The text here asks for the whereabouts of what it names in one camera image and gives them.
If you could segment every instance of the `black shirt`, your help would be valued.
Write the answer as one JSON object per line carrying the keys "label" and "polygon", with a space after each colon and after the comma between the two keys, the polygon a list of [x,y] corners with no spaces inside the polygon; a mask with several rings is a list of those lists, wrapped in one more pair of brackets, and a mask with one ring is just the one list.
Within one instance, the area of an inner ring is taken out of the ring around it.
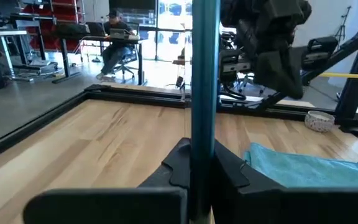
{"label": "black shirt", "polygon": [[[128,32],[132,31],[133,29],[131,27],[129,27],[128,24],[126,24],[125,22],[119,21],[118,23],[111,25],[110,22],[105,22],[103,24],[104,26],[104,31],[106,31],[107,35],[110,35],[110,29],[124,29],[127,30]],[[123,43],[113,43],[113,45],[115,47],[130,47],[130,44],[123,44]]]}

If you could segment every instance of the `laptop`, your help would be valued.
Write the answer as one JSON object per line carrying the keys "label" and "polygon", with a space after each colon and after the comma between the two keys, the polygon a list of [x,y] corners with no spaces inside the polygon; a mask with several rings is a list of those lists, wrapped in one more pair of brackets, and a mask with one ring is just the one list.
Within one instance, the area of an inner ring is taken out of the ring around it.
{"label": "laptop", "polygon": [[110,29],[110,37],[114,39],[127,39],[131,33],[125,29]]}
{"label": "laptop", "polygon": [[86,25],[88,26],[89,33],[92,36],[104,37],[106,35],[106,32],[104,31],[103,24],[101,22],[87,22]]}

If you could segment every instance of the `small white bowl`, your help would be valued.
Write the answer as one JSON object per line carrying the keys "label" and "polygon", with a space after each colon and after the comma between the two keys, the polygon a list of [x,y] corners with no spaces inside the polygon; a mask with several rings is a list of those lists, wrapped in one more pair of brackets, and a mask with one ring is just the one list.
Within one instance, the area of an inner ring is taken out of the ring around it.
{"label": "small white bowl", "polygon": [[334,123],[334,116],[320,111],[309,111],[305,117],[306,127],[321,133],[330,131]]}

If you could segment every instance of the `wooden floor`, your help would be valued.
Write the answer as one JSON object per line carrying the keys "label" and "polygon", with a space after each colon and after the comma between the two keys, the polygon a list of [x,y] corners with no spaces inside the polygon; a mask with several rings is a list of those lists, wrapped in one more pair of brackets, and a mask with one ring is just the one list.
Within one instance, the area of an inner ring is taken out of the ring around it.
{"label": "wooden floor", "polygon": [[[0,224],[22,223],[34,195],[54,188],[136,187],[183,136],[190,109],[88,100],[0,155]],[[358,161],[358,139],[303,123],[217,114],[216,138],[241,156],[250,142],[276,151]]]}

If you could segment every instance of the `jeans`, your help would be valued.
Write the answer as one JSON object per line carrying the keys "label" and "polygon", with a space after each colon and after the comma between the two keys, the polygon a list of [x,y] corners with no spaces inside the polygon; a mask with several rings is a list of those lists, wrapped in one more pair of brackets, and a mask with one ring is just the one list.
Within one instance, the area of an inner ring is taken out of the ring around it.
{"label": "jeans", "polygon": [[104,66],[101,72],[107,75],[125,55],[129,54],[131,54],[131,49],[129,47],[116,47],[110,45],[102,53]]}

